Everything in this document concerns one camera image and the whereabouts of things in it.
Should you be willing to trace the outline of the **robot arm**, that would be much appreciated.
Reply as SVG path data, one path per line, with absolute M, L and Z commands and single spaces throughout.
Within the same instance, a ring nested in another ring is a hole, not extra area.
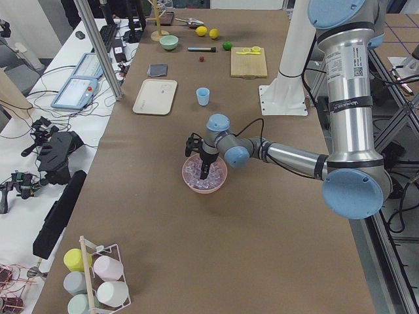
M 364 219 L 377 213 L 390 195 L 392 181 L 374 148 L 368 52 L 383 41 L 387 5 L 386 1 L 296 1 L 278 76 L 260 88 L 264 115 L 305 114 L 302 77 L 311 49 L 318 47 L 326 69 L 330 155 L 262 136 L 243 138 L 230 130 L 227 116 L 213 114 L 205 136 L 188 139 L 185 149 L 199 154 L 201 178 L 208 177 L 218 158 L 234 168 L 256 158 L 321 180 L 327 206 L 343 217 Z

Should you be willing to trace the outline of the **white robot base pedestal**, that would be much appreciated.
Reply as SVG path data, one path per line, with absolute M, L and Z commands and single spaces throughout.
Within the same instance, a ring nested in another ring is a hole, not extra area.
M 264 116 L 306 116 L 308 114 L 302 76 L 316 34 L 308 19 L 309 0 L 295 2 L 277 77 L 259 86 Z

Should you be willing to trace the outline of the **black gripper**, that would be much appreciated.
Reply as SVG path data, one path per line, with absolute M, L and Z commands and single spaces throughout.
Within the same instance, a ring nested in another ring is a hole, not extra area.
M 215 147 L 207 144 L 206 142 L 202 142 L 199 149 L 199 154 L 202 160 L 200 179 L 206 180 L 210 172 L 210 165 L 217 160 L 219 152 Z

